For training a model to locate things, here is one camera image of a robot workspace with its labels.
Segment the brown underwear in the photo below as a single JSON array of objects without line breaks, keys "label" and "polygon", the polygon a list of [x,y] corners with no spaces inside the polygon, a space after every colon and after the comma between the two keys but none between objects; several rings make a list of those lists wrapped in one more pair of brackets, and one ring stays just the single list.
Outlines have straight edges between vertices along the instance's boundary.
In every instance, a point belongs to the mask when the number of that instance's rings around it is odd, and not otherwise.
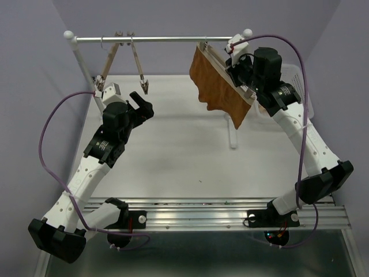
[{"label": "brown underwear", "polygon": [[240,91],[224,75],[199,47],[195,49],[189,76],[198,89],[198,100],[207,104],[209,111],[220,110],[227,113],[235,129],[238,129],[251,109],[251,104],[245,101]]}]

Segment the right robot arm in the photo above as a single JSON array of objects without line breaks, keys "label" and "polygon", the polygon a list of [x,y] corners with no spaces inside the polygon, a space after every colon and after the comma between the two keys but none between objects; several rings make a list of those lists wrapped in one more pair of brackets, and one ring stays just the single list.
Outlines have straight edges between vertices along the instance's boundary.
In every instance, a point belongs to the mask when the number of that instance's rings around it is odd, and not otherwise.
[{"label": "right robot arm", "polygon": [[277,50],[260,47],[252,54],[227,47],[230,58],[226,72],[237,87],[252,89],[259,104],[282,128],[298,154],[299,171],[294,190],[274,199],[265,211],[268,223],[278,225],[286,214],[306,204],[314,204],[337,191],[353,173],[353,164],[342,161],[326,145],[306,115],[303,101],[292,84],[281,79],[282,58]]}]

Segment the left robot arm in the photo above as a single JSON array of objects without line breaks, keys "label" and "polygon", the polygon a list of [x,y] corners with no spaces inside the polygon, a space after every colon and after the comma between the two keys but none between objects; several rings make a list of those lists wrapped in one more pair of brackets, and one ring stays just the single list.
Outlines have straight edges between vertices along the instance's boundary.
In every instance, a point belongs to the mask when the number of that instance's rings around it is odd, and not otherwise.
[{"label": "left robot arm", "polygon": [[46,166],[43,155],[39,155],[45,171],[64,190],[42,219],[30,222],[28,231],[40,250],[67,263],[73,263],[81,256],[86,243],[96,233],[107,234],[111,248],[126,250],[136,236],[134,231],[146,228],[146,211],[130,211],[127,202],[114,197],[106,199],[100,208],[89,215],[82,215],[82,209],[98,184],[125,151],[131,131],[154,116],[151,103],[137,92],[130,93],[130,97],[137,108],[123,100],[118,92],[103,93],[106,107],[102,113],[102,124],[84,150],[69,183],[64,183],[53,173]]}]

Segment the far left beige hanger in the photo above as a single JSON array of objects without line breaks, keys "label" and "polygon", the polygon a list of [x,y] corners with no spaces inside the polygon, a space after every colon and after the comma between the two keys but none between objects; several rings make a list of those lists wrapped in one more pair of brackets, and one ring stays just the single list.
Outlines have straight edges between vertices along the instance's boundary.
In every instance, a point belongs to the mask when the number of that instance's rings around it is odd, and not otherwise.
[{"label": "far left beige hanger", "polygon": [[107,58],[101,73],[95,78],[95,85],[99,91],[102,91],[105,85],[106,78],[109,74],[111,66],[113,64],[116,53],[118,52],[120,43],[113,43],[110,49],[107,50]]}]

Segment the beige cloth in basket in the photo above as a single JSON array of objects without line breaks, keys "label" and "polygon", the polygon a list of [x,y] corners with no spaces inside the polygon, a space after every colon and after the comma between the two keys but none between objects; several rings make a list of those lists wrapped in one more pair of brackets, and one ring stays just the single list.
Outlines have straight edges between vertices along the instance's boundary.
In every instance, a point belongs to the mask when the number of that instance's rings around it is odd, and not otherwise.
[{"label": "beige cloth in basket", "polygon": [[265,114],[266,116],[268,116],[268,112],[266,111],[266,109],[260,105],[258,105],[258,111],[260,114]]}]

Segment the white plastic basket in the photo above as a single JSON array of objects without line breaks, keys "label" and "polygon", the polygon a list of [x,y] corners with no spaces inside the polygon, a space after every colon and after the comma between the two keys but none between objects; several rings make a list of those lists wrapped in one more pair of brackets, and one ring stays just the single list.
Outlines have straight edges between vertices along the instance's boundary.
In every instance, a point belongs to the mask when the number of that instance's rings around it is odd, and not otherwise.
[{"label": "white plastic basket", "polygon": [[304,82],[300,67],[283,63],[281,65],[281,81],[291,84],[299,94],[303,104],[305,104]]}]

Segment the white metal clothes rack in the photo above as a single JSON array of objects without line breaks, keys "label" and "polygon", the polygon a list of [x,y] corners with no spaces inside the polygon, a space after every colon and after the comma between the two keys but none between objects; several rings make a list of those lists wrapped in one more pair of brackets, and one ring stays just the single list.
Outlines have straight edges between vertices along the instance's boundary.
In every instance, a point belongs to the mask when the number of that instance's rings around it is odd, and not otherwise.
[{"label": "white metal clothes rack", "polygon": [[[72,52],[79,64],[79,67],[88,83],[89,88],[95,94],[94,100],[97,104],[97,108],[99,111],[103,111],[106,106],[102,102],[102,94],[106,87],[105,85],[102,91],[99,91],[97,86],[95,85],[95,78],[92,78],[89,69],[87,68],[86,63],[83,60],[83,57],[80,53],[78,45],[80,43],[120,43],[120,44],[128,44],[131,39],[128,36],[122,36],[121,33],[116,33],[113,37],[99,37],[99,38],[81,38],[76,36],[72,31],[65,31],[63,37],[68,41]],[[226,73],[226,62],[225,60],[216,52],[216,50],[211,46],[211,42],[226,42],[232,37],[207,37],[207,36],[180,36],[180,37],[133,37],[134,44],[139,42],[194,42],[196,43],[196,48],[199,47],[201,51],[203,51],[211,62],[214,63],[215,66],[219,68],[219,70],[225,73],[224,78],[233,85],[229,75]],[[232,64],[235,64],[235,61],[239,59],[242,55],[230,55],[232,58]],[[253,105],[255,102],[255,95],[249,89],[243,89],[243,87],[236,87],[240,91],[240,95],[244,97],[245,101]],[[236,131],[231,117],[228,116],[228,133],[229,133],[229,143],[231,148],[236,148],[238,146],[238,141],[236,137]]]}]

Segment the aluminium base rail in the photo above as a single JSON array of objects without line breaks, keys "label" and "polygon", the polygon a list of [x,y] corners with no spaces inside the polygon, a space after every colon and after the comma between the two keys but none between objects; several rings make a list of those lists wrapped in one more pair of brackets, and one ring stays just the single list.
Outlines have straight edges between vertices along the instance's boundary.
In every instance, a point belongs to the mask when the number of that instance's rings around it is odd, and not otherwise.
[{"label": "aluminium base rail", "polygon": [[[247,231],[243,225],[249,210],[265,209],[269,198],[125,198],[129,209],[147,212],[145,232]],[[345,207],[325,197],[315,207],[297,211],[298,230],[350,229]]]}]

